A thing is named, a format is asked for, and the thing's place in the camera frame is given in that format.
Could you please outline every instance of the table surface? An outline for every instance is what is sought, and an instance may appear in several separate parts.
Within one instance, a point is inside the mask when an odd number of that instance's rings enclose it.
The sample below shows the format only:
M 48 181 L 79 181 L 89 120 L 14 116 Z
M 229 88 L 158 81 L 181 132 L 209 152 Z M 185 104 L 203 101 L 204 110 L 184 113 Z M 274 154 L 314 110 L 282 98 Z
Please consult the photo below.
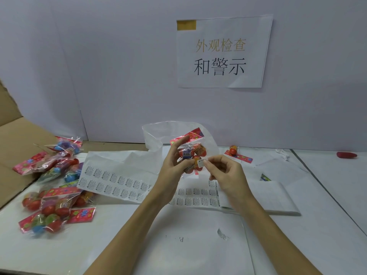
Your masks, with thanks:
M 342 159 L 335 151 L 294 151 L 367 234 L 367 152 L 356 152 L 355 159 Z
M 323 274 L 367 274 L 365 260 L 367 258 L 367 237 L 313 176 L 303 171 L 304 166 L 291 152 L 288 151 L 289 162 L 283 161 L 282 156 L 275 153 L 274 149 L 240 148 L 239 152 L 253 158 L 253 164 L 259 164 L 264 174 L 272 180 L 282 182 L 285 186 L 302 216 L 272 216 L 272 218 Z M 277 171 L 278 169 L 289 170 L 289 172 Z M 26 192 L 34 191 L 33 187 L 31 185 Z M 29 215 L 22 209 L 22 197 L 23 194 L 19 195 L 0 211 L 0 223 L 2 224 L 0 226 L 0 269 L 52 275 L 82 274 L 137 207 L 137 205 L 121 204 L 99 205 L 92 223 L 70 225 L 66 231 L 52 238 L 35 239 L 29 235 L 22 235 L 18 228 L 17 222 Z M 174 217 L 180 214 L 176 211 L 172 212 L 172 207 L 165 207 L 159 214 L 146 240 L 145 256 L 143 257 L 145 262 L 156 262 L 154 259 L 157 257 L 154 255 L 162 252 L 162 244 L 156 241 L 157 234 L 168 232 L 170 234 L 168 237 L 173 240 L 178 236 L 176 232 L 183 231 L 186 236 L 188 233 L 193 234 L 190 236 L 192 242 L 200 241 L 200 238 L 205 240 L 204 248 L 206 249 L 202 251 L 208 252 L 216 250 L 215 247 L 221 247 L 224 251 L 219 254 L 221 259 L 226 254 L 233 254 L 229 252 L 233 251 L 231 246 L 234 245 L 233 242 L 245 243 L 243 238 L 245 234 L 241 234 L 239 228 L 242 227 L 238 224 L 238 222 L 243 222 L 255 273 L 276 274 L 256 236 L 240 217 L 197 209 L 185 209 L 184 211 L 183 214 L 186 217 L 176 221 L 185 230 L 175 225 L 167 225 L 167 215 Z M 189 222 L 193 215 L 196 216 L 195 224 L 186 226 L 185 222 Z M 202 229 L 197 230 L 196 224 L 200 223 L 200 219 L 205 220 L 207 224 L 202 222 L 200 228 L 206 228 L 207 232 Z M 225 226 L 228 222 L 233 224 L 226 227 L 231 234 L 228 243 L 223 245 L 214 241 L 208 244 L 208 239 L 212 239 L 215 235 L 213 227 Z M 212 259 L 209 256 L 206 259 L 200 258 L 201 261 L 197 260 L 195 264 L 202 266 L 205 260 Z M 172 273 L 180 274 L 182 269 L 179 269 L 177 264 L 179 267 L 188 265 L 182 256 L 172 257 L 163 262 L 167 268 L 165 273 L 170 270 Z M 213 274 L 220 272 L 221 266 L 226 265 L 226 262 L 231 263 L 234 270 L 240 270 L 239 266 L 243 265 L 243 259 L 236 262 L 222 259 L 217 263 L 213 262 L 215 264 Z

